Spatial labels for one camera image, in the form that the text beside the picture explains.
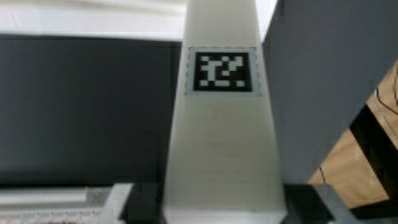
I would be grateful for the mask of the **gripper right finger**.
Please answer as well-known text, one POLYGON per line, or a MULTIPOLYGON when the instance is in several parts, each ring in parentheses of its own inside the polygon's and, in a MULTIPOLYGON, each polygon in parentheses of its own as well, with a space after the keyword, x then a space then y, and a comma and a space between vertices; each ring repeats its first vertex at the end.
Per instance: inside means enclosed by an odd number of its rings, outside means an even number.
POLYGON ((338 193, 329 185, 286 184, 288 215, 282 224, 355 224, 338 193))

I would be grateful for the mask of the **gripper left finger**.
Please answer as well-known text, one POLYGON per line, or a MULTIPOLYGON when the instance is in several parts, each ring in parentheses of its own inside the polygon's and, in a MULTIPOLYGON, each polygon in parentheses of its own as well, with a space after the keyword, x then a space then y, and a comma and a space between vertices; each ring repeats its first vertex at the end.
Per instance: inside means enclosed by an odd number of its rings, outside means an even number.
POLYGON ((99 215, 99 224, 163 224, 156 183, 117 183, 99 215))

